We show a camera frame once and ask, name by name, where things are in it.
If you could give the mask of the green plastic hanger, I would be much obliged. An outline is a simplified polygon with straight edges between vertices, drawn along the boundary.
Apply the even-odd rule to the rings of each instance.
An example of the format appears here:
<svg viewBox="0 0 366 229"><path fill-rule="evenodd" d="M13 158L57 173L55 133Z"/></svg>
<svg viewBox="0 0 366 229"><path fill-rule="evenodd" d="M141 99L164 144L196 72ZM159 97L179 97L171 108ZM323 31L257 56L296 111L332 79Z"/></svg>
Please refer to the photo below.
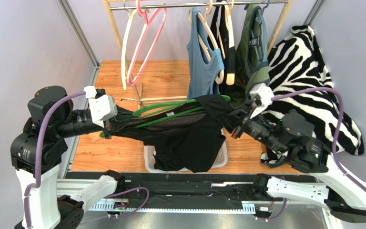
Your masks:
<svg viewBox="0 0 366 229"><path fill-rule="evenodd" d="M197 102L197 100L196 99L189 99L189 100L177 101L177 102L164 102L164 103L151 104L151 105L144 106L143 108L140 108L140 109L134 111L132 113L132 116L139 117L145 112L163 107L163 109L160 109L160 110L157 110L155 112L148 113L148 114L142 116L142 118L145 118L145 117L156 115L156 114L161 113L161 112L172 110L172 109L177 108L177 107L179 107L183 104L194 103L194 102Z"/></svg>

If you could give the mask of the black tank top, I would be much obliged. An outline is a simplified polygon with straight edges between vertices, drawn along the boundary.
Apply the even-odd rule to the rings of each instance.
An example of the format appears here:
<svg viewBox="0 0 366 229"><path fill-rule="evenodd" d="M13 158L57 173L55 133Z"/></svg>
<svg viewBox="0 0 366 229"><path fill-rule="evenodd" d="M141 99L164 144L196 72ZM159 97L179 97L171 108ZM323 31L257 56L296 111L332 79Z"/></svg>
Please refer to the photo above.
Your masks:
<svg viewBox="0 0 366 229"><path fill-rule="evenodd" d="M226 140L222 121L233 111L228 96L202 95L152 116L124 111L111 121L110 133L153 146L154 169L207 172Z"/></svg>

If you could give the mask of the blue tank top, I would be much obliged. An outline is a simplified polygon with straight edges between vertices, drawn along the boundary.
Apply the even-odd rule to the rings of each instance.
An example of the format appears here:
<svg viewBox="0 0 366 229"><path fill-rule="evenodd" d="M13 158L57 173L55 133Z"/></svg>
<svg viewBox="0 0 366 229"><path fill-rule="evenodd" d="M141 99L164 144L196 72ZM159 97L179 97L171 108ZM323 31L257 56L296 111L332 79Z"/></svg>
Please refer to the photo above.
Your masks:
<svg viewBox="0 0 366 229"><path fill-rule="evenodd" d="M202 95L220 94L216 79L224 76L224 63L218 45L211 48L208 35L212 34L200 10L196 7L189 13L191 35L186 45L189 58L190 83L187 99Z"/></svg>

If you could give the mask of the light wooden hanger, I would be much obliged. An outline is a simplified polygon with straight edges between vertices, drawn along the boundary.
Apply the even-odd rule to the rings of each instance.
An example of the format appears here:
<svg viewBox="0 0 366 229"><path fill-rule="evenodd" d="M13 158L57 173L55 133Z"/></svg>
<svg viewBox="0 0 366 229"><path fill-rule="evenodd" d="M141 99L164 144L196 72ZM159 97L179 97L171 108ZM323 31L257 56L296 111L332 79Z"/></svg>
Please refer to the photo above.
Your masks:
<svg viewBox="0 0 366 229"><path fill-rule="evenodd" d="M226 86L233 85L235 82L235 43L230 7L228 5L220 6L217 14L220 14L220 21L215 23L217 27L217 40L224 61L224 82L219 85L222 89Z"/></svg>

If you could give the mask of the cream plastic hanger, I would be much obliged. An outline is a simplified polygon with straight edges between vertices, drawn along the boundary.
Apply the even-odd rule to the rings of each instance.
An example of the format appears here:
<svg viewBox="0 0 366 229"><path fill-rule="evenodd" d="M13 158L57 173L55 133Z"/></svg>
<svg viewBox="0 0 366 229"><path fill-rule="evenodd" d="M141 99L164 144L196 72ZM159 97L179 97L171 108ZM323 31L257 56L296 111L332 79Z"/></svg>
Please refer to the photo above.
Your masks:
<svg viewBox="0 0 366 229"><path fill-rule="evenodd" d="M122 43L122 61L121 61L121 65L122 65L122 87L124 90L127 90L127 85L132 86L132 71L135 65L135 61L133 60L132 63L129 63L127 60L127 42L128 42L128 38L129 38L129 33L131 30L131 26L132 26L132 21L135 17L137 13L137 10L134 9L132 11L132 13L129 13L128 16L128 21L127 21L127 26L126 26L126 30L124 33L124 37L123 37L123 43Z"/></svg>

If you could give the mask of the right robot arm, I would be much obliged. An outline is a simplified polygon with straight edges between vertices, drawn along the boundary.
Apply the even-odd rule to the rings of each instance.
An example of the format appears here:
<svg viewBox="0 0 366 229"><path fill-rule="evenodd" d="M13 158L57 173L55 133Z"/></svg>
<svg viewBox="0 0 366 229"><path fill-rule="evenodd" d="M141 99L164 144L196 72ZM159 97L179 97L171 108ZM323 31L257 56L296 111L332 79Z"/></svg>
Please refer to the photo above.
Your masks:
<svg viewBox="0 0 366 229"><path fill-rule="evenodd" d="M330 148L312 136L314 127L302 115L291 110L272 124L256 107L245 105L233 116L233 138L247 134L278 153L284 163L319 180L318 184L306 184L258 174L252 186L256 198L302 200L340 220L366 223L366 183L351 175Z"/></svg>

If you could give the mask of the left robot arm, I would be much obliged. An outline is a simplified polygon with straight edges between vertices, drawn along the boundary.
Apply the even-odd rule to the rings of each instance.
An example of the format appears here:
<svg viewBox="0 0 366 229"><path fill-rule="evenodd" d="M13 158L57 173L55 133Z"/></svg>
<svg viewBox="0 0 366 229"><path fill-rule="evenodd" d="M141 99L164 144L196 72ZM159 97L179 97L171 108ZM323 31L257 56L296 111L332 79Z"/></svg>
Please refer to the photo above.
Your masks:
<svg viewBox="0 0 366 229"><path fill-rule="evenodd" d="M93 205L125 190L124 175L108 170L74 194L57 193L62 154L68 150L66 138L108 133L118 113L115 100L93 86L72 95L61 86L48 86L35 93L28 110L30 118L10 147L24 212L16 228L74 229Z"/></svg>

